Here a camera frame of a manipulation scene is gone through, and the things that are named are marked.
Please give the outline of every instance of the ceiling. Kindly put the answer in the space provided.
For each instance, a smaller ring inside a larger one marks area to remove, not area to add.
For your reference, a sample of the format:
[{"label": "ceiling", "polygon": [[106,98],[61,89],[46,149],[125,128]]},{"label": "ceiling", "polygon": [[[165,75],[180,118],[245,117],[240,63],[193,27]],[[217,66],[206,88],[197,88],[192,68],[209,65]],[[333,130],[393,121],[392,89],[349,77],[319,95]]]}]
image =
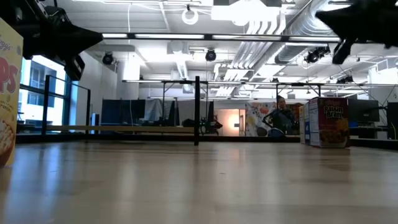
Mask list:
[{"label": "ceiling", "polygon": [[[198,7],[207,13],[199,13],[199,20],[194,25],[188,25],[182,21],[182,9],[185,6],[168,6],[164,5],[164,15],[160,5],[131,5],[128,4],[103,4],[101,2],[81,2],[64,0],[58,1],[58,6],[66,10],[70,20],[77,26],[94,30],[97,32],[161,32],[161,33],[214,33],[214,34],[242,34],[248,29],[248,26],[236,26],[231,21],[214,21],[208,15],[211,10],[213,0],[204,1],[204,6]],[[307,0],[296,0],[295,6],[286,10],[286,21],[289,21],[305,4]],[[45,1],[45,4],[52,5],[52,1]],[[127,22],[127,12],[130,12],[130,28]],[[167,50],[166,40],[105,40],[101,45],[133,45],[142,55],[145,64],[141,67],[141,73],[151,78],[163,78],[165,73],[176,70],[175,62],[164,60]],[[232,61],[239,51],[241,42],[228,41],[188,41],[190,47],[203,47],[203,49],[215,49],[218,60]],[[186,62],[188,70],[203,70],[212,72],[216,62],[205,61],[205,51],[195,51],[193,60]],[[375,63],[366,61],[377,61],[386,56],[397,55],[397,49],[383,49],[382,45],[367,44],[355,45],[351,50],[351,56],[340,67],[331,64],[331,57],[318,61],[316,64],[309,65],[307,68],[302,63],[303,55],[296,57],[289,66],[284,67],[280,72],[276,73],[280,82],[304,82],[310,80],[313,82],[325,82],[331,76],[342,73],[343,70],[350,69],[354,75],[354,79],[359,82],[367,80],[366,68],[374,66]],[[104,52],[95,52],[101,57]],[[118,60],[126,60],[127,52],[114,52],[114,56]]]}]

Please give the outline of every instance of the person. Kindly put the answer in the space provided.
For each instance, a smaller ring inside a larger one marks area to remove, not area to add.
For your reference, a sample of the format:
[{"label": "person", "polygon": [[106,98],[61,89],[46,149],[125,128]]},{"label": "person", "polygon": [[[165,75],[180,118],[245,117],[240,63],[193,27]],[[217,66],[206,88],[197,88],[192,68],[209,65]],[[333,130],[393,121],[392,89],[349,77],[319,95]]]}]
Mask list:
[{"label": "person", "polygon": [[294,114],[286,106],[285,98],[277,96],[278,109],[272,112],[272,124],[274,128],[281,130],[285,134],[293,134]]}]

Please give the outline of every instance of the computer monitor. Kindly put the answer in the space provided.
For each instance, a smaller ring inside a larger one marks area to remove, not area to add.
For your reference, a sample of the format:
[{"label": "computer monitor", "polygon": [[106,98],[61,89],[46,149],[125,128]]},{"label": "computer monitor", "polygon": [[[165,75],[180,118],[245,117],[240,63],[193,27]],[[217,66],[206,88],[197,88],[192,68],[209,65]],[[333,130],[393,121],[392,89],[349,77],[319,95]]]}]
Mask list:
[{"label": "computer monitor", "polygon": [[349,122],[379,122],[379,102],[377,100],[348,99]]}]

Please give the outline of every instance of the wooden floor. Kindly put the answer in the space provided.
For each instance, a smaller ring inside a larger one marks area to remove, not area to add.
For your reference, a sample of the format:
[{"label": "wooden floor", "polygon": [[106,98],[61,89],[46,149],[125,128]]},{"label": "wooden floor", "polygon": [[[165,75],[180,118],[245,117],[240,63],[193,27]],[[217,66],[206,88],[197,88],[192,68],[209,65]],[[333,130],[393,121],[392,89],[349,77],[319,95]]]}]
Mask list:
[{"label": "wooden floor", "polygon": [[19,145],[0,223],[398,223],[398,153],[290,143]]}]

